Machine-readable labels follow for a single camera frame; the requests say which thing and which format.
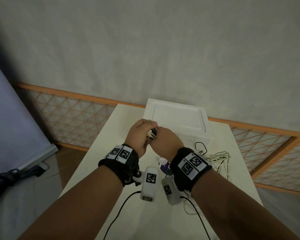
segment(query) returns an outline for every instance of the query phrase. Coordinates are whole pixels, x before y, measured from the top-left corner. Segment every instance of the wrist strap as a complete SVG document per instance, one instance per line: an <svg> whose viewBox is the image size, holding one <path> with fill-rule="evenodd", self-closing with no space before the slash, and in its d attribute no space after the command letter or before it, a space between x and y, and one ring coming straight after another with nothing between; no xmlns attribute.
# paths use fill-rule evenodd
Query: wrist strap
<svg viewBox="0 0 300 240"><path fill-rule="evenodd" d="M190 148L180 148L173 158L170 169L179 191L192 190L198 179L212 169L209 162Z"/></svg>
<svg viewBox="0 0 300 240"><path fill-rule="evenodd" d="M101 165L114 172L125 186L130 182L133 171L139 168L139 156L127 144L116 145L104 159L99 161L98 166Z"/></svg>

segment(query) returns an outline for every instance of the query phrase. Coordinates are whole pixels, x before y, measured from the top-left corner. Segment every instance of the finger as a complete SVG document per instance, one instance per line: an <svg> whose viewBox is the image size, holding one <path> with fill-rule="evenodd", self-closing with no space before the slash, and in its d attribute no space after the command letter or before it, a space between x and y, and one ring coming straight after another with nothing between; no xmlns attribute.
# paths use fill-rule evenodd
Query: finger
<svg viewBox="0 0 300 240"><path fill-rule="evenodd" d="M140 126L139 130L141 130L144 134L148 133L149 130L156 128L158 123L156 121L150 121L148 123L144 123Z"/></svg>
<svg viewBox="0 0 300 240"><path fill-rule="evenodd" d="M147 123L147 122L148 122L148 120L141 119L141 120L138 120L132 127L139 128L141 125L143 125L144 123Z"/></svg>

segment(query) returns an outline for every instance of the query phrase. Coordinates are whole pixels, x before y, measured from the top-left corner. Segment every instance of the white plastic module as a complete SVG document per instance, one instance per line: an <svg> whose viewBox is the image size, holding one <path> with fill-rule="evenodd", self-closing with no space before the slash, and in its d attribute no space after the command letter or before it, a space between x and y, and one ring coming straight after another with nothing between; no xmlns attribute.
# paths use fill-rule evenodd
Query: white plastic module
<svg viewBox="0 0 300 240"><path fill-rule="evenodd" d="M192 149L197 141L207 146L213 139L207 113L201 107L149 98L143 118L156 121L159 126L172 130L186 147Z"/></svg>

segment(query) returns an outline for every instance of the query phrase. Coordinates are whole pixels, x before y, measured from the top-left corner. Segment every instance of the white table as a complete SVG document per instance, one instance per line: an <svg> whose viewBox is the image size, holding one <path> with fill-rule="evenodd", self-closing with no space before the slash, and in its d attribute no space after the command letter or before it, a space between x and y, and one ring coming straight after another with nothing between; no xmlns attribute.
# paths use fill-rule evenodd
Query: white table
<svg viewBox="0 0 300 240"><path fill-rule="evenodd" d="M121 145L130 127L143 117L143 113L143 108L118 104L61 195L95 170L98 167L98 162L115 145ZM232 183L262 204L229 125L212 121L210 121L210 125L215 136L207 146L208 154L220 151L229 152L231 156L229 175ZM158 167L158 159L158 155L148 146L146 154L139 160L140 170L144 171L147 166ZM116 217L124 200L138 190L141 190L141 186L136 187L134 184L124 187L119 200L96 239L103 239L108 226ZM202 219L211 239L217 239L207 220L204 217ZM124 205L106 239L177 240L208 239L208 237L198 216L187 215L184 212L183 204L170 206L163 188L159 188L155 202L142 201L139 194L133 195Z"/></svg>

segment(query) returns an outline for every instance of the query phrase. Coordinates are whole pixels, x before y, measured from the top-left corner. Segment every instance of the tangled white wires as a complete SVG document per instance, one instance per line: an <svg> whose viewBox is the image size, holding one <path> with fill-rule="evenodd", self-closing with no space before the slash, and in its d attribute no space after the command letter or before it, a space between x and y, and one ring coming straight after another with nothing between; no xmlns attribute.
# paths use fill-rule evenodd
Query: tangled white wires
<svg viewBox="0 0 300 240"><path fill-rule="evenodd" d="M204 149L205 150L199 150L197 149L197 143L200 143L204 146ZM229 159L231 158L229 153L226 152L226 151L223 151L223 152L218 152L216 154L213 154L213 155L207 155L207 148L206 146L204 145L204 143L202 142L196 142L194 144L194 147L195 147L195 150L196 150L196 153L200 154L201 156L204 156L209 162L211 162L211 166L212 168L217 172L219 173L221 176L223 176L224 178L226 178L228 181L231 182L231 178L229 176ZM188 196L188 199L192 199L192 195L190 192L185 192ZM189 213L187 212L186 210L186 206L191 208L193 210L194 213ZM185 201L183 203L183 209L184 211L188 214L188 215L196 215L195 213L195 210L193 209L193 206L191 206L188 201Z"/></svg>

